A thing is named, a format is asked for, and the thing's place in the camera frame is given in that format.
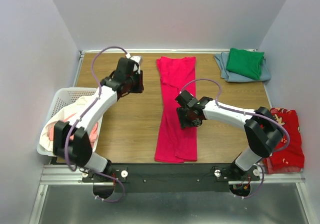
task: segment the laundry basket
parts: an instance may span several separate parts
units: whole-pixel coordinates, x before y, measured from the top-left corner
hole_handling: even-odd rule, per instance
[[[82,96],[94,95],[96,90],[97,90],[96,88],[62,88],[58,90],[53,98],[48,115],[45,119],[45,123],[47,123],[50,120],[50,118],[53,117],[57,112],[59,112],[63,107],[66,107],[69,104],[74,103],[78,98]],[[93,152],[96,151],[96,148],[97,148],[101,124],[102,124],[102,117],[98,121],[98,128],[97,128],[98,137],[94,142],[94,145],[92,148]],[[50,157],[55,156],[53,152],[47,151],[39,143],[36,147],[36,150],[41,155],[46,155]]]

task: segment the gray floor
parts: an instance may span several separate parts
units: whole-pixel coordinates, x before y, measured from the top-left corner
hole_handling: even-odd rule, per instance
[[[265,184],[247,200],[231,193],[127,194],[95,200],[91,186],[49,186],[41,224],[307,224],[294,183]]]

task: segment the white cloth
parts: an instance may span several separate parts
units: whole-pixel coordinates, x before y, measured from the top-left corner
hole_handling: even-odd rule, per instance
[[[62,108],[57,112],[50,120],[46,123],[41,131],[39,143],[47,151],[52,152],[54,147],[54,142],[49,139],[49,130],[57,123],[59,120],[64,120],[70,117],[74,113],[79,113],[79,115],[84,111],[85,105],[93,100],[93,96],[82,96],[76,102]]]

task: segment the red cloth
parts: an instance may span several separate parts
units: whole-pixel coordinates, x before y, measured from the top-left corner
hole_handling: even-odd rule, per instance
[[[154,159],[158,162],[183,163],[197,160],[197,129],[180,128],[175,98],[185,84],[196,78],[195,57],[171,59],[161,57],[156,61],[160,73],[163,113]],[[193,96],[195,83],[187,87]]]
[[[283,151],[275,152],[263,161],[268,173],[299,172],[304,167],[305,156],[301,149],[302,141],[297,113],[283,108],[272,108],[270,111],[276,121],[288,131],[290,144]],[[287,138],[282,138],[276,148],[283,147],[286,142]]]

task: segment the wooden tabletop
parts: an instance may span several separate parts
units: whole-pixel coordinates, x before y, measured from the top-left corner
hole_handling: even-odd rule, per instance
[[[96,54],[84,56],[77,87],[97,87],[91,75],[91,61]],[[217,80],[222,86],[219,101],[241,108],[269,108],[265,89],[261,82],[227,83],[220,78],[220,70],[212,54],[160,54],[142,53],[142,94],[130,94],[118,101],[103,116],[96,152],[112,162],[154,162],[158,131],[163,112],[160,76],[156,60],[196,57],[196,77]],[[95,62],[94,70],[99,80],[115,70],[120,53],[102,54]],[[215,98],[218,88],[211,82],[196,84],[196,96]],[[218,121],[204,121],[197,131],[198,162],[227,163],[248,146],[244,131]]]

